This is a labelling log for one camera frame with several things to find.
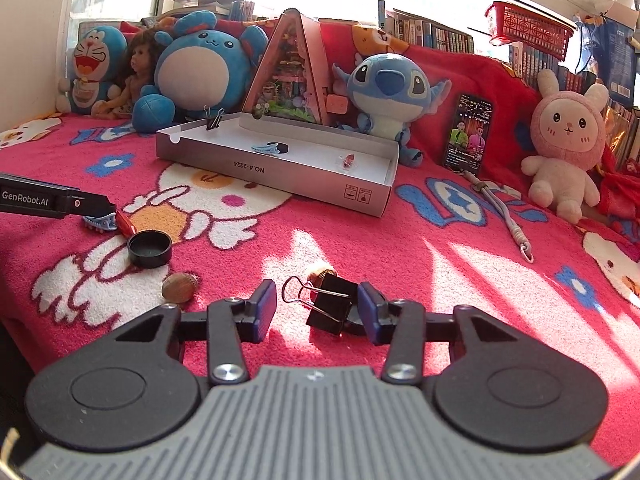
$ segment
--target doll with brown hair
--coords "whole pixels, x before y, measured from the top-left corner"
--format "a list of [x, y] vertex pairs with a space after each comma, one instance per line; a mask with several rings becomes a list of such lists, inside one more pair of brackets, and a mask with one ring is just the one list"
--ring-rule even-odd
[[115, 81], [123, 88], [122, 94], [110, 101], [96, 103], [93, 117], [130, 119], [133, 105], [140, 99], [142, 87], [154, 83], [156, 64], [164, 50], [164, 46], [154, 38], [157, 31], [156, 28], [147, 28], [131, 39]]

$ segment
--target pink blanket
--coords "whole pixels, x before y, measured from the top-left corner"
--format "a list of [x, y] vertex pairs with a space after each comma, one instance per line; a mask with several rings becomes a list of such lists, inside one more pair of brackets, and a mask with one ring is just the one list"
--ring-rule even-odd
[[[432, 162], [399, 168], [377, 219], [158, 160], [154, 138], [122, 122], [65, 116], [31, 133], [37, 140], [15, 134], [0, 149], [1, 171], [104, 193], [139, 229], [166, 231], [175, 243], [169, 266], [138, 271], [127, 265], [122, 236], [89, 231], [78, 218], [2, 216], [0, 317], [36, 370], [161, 303], [171, 272], [198, 276], [188, 310], [202, 310], [251, 293], [263, 278], [280, 286], [323, 259], [348, 280], [428, 310], [473, 304], [583, 362], [610, 393], [594, 448], [619, 465], [640, 447], [639, 255], [612, 231], [576, 230], [503, 190], [532, 242], [529, 265], [497, 213]], [[245, 348], [252, 372], [262, 364], [380, 370], [385, 348], [310, 330], [307, 314], [278, 306], [264, 343]], [[428, 347], [428, 372], [447, 362], [446, 345]], [[189, 348], [185, 363], [204, 373], [203, 345]]]

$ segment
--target red blanket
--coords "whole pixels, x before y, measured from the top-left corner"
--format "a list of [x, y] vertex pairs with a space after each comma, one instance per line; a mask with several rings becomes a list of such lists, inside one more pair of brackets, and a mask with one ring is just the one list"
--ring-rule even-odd
[[[349, 70], [356, 54], [349, 27], [323, 31], [329, 62]], [[477, 94], [496, 108], [484, 176], [526, 188], [518, 167], [527, 135], [517, 125], [528, 121], [535, 92], [493, 60], [418, 47], [406, 55], [430, 80], [453, 82], [439, 112], [414, 124], [416, 145], [439, 161], [457, 95]], [[8, 139], [0, 171], [106, 194], [139, 229], [164, 230], [175, 244], [168, 266], [139, 271], [120, 235], [87, 231], [77, 218], [4, 216], [0, 319], [36, 369], [156, 306], [172, 272], [199, 278], [186, 307], [203, 310], [218, 298], [251, 293], [263, 278], [280, 286], [303, 276], [319, 258], [348, 280], [370, 281], [386, 297], [413, 298], [434, 312], [474, 304], [583, 362], [610, 394], [594, 448], [615, 465], [640, 448], [639, 255], [610, 230], [577, 232], [503, 187], [500, 196], [532, 242], [536, 261], [529, 265], [496, 211], [429, 158], [418, 170], [398, 169], [377, 219], [158, 160], [154, 137], [121, 121], [63, 116], [0, 139]], [[368, 364], [380, 371], [385, 348], [310, 330], [307, 314], [278, 304], [264, 343], [244, 348], [251, 373], [263, 364]], [[204, 356], [204, 345], [193, 345], [185, 364], [204, 373]], [[426, 373], [446, 364], [446, 345], [427, 348]]]

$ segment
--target blue plush toy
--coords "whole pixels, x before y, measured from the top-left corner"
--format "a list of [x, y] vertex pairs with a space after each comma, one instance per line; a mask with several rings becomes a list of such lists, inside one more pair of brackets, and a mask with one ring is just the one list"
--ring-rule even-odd
[[431, 87], [422, 69], [398, 54], [376, 54], [367, 57], [351, 74], [334, 64], [334, 74], [342, 79], [351, 102], [363, 113], [358, 127], [340, 126], [371, 134], [399, 144], [399, 161], [416, 168], [422, 163], [422, 152], [406, 146], [410, 138], [409, 124], [425, 114], [434, 114], [451, 90], [451, 81]]
[[56, 110], [88, 115], [98, 101], [116, 98], [122, 92], [113, 84], [127, 40], [115, 27], [101, 25], [84, 35], [73, 52], [73, 81], [61, 79], [58, 88], [68, 95], [58, 95]]
[[267, 46], [267, 35], [250, 25], [240, 38], [215, 30], [217, 18], [209, 10], [196, 10], [174, 25], [174, 40], [156, 32], [166, 49], [158, 59], [155, 85], [143, 87], [133, 108], [133, 127], [153, 133], [170, 126], [176, 108], [188, 118], [204, 117], [204, 108], [215, 114], [236, 106], [252, 80]]

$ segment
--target gray ridged panel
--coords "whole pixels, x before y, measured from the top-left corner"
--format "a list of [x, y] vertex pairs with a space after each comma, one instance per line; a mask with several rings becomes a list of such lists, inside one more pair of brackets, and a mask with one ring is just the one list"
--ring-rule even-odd
[[417, 388], [382, 383], [369, 367], [265, 366], [249, 383], [213, 388], [186, 425], [154, 444], [96, 455], [47, 444], [22, 472], [31, 480], [590, 480], [609, 469], [588, 446], [540, 456], [481, 447], [445, 425]]

